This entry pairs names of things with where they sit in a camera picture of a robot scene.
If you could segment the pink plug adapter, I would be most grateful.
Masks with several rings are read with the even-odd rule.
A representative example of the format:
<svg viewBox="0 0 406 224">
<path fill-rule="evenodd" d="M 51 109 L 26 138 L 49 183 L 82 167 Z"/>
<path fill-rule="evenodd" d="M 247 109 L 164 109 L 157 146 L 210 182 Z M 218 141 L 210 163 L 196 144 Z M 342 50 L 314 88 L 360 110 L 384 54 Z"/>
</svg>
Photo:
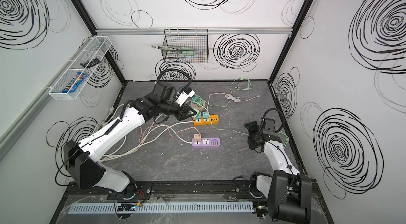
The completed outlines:
<svg viewBox="0 0 406 224">
<path fill-rule="evenodd" d="M 201 142 L 202 141 L 202 135 L 201 134 L 195 134 L 193 137 L 194 142 Z"/>
</svg>

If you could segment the teal plug adapter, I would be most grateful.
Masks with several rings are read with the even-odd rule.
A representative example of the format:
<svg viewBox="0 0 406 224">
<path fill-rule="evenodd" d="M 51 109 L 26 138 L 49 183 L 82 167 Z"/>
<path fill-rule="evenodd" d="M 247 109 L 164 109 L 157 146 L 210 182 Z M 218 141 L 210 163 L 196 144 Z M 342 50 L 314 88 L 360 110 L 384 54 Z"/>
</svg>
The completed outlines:
<svg viewBox="0 0 406 224">
<path fill-rule="evenodd" d="M 205 120 L 205 121 L 210 120 L 209 112 L 203 112 L 203 120 Z"/>
<path fill-rule="evenodd" d="M 203 113 L 202 113 L 202 112 L 199 112 L 199 113 L 195 116 L 195 120 L 197 120 L 197 121 L 202 121 L 202 119 L 203 119 Z"/>
<path fill-rule="evenodd" d="M 199 97 L 198 95 L 194 95 L 194 96 L 192 97 L 192 101 L 193 101 L 193 102 L 199 102 L 199 100 L 200 100 L 200 97 Z"/>
</svg>

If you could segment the orange power strip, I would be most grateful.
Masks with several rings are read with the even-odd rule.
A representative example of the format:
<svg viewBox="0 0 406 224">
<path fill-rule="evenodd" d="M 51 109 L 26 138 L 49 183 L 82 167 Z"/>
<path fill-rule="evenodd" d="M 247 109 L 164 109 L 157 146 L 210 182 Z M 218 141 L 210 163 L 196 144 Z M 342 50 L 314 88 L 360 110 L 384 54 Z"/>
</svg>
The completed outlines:
<svg viewBox="0 0 406 224">
<path fill-rule="evenodd" d="M 218 115 L 210 115 L 210 118 L 196 118 L 193 122 L 195 126 L 215 125 L 219 123 Z"/>
</svg>

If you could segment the green plug adapter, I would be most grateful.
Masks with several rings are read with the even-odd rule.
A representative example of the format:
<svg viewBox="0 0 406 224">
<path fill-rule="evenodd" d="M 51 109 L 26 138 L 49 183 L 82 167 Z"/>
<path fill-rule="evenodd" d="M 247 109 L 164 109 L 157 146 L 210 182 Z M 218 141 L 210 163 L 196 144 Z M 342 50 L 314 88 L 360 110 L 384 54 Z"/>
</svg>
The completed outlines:
<svg viewBox="0 0 406 224">
<path fill-rule="evenodd" d="M 201 98 L 198 98 L 198 100 L 197 100 L 197 104 L 199 105 L 199 106 L 205 106 L 205 101 L 203 100 L 203 99 L 201 99 Z"/>
</svg>

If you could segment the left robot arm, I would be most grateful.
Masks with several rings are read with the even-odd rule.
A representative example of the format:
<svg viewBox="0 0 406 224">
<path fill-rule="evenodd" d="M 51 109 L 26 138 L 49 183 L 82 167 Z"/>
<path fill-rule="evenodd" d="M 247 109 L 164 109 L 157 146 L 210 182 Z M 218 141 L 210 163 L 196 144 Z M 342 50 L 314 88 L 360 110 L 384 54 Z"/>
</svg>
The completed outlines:
<svg viewBox="0 0 406 224">
<path fill-rule="evenodd" d="M 151 93 L 128 100 L 113 121 L 79 142 L 70 140 L 63 147 L 63 164 L 81 190 L 100 187 L 116 192 L 125 200 L 138 192 L 135 180 L 124 171 L 109 168 L 100 162 L 105 153 L 129 132 L 159 115 L 172 115 L 178 121 L 196 112 L 186 104 L 195 95 L 189 84 L 175 90 L 167 82 L 156 81 Z"/>
</svg>

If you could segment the round pink power strip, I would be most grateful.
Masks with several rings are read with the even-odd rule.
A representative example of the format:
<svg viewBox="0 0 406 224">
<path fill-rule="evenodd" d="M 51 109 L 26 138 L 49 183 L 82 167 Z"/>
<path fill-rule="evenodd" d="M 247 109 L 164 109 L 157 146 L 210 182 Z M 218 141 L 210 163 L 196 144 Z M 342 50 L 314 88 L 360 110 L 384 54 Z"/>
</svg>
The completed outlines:
<svg viewBox="0 0 406 224">
<path fill-rule="evenodd" d="M 190 101 L 190 107 L 193 108 L 196 111 L 205 112 L 206 111 L 206 102 L 205 101 L 193 102 L 191 100 Z"/>
</svg>

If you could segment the purple power strip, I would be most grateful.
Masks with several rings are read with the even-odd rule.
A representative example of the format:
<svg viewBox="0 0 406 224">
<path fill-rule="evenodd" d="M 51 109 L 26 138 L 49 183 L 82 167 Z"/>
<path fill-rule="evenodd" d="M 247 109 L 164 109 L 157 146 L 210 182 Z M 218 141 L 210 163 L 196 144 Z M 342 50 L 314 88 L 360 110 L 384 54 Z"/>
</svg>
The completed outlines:
<svg viewBox="0 0 406 224">
<path fill-rule="evenodd" d="M 201 141 L 196 142 L 193 140 L 192 147 L 196 149 L 215 149 L 221 147 L 221 142 L 219 137 L 205 137 Z"/>
</svg>

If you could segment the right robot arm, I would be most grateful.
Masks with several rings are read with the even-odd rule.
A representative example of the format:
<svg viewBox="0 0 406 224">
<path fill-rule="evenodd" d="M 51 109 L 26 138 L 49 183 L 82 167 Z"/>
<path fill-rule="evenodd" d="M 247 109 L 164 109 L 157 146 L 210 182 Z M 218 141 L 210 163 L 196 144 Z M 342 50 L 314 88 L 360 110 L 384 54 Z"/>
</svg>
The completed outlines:
<svg viewBox="0 0 406 224">
<path fill-rule="evenodd" d="M 273 171 L 272 175 L 257 172 L 251 176 L 252 194 L 265 196 L 267 212 L 273 221 L 308 224 L 311 221 L 311 179 L 293 166 L 274 124 L 275 121 L 268 118 L 261 124 L 256 121 L 244 124 L 249 148 L 260 148 Z"/>
</svg>

